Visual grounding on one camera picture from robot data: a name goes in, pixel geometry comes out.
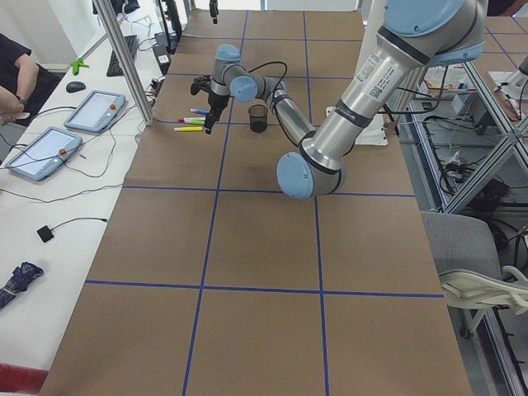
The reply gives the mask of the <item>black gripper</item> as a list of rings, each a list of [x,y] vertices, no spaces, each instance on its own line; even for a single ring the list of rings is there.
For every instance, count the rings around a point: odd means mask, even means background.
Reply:
[[[215,123],[219,120],[221,114],[229,103],[229,95],[220,95],[215,92],[209,92],[208,104],[210,106],[209,114],[205,116],[204,130],[211,134]]]

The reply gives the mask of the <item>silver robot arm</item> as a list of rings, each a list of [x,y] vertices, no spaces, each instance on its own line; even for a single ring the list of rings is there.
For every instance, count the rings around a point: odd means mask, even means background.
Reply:
[[[327,195],[344,182],[344,157],[357,137],[413,69],[461,64],[482,54],[487,12],[485,1],[387,1],[375,48],[319,128],[300,112],[280,79],[247,71],[232,45],[218,47],[212,74],[196,78],[191,94],[208,95],[206,133],[230,98],[264,101],[297,147],[277,164],[282,192],[293,199]]]

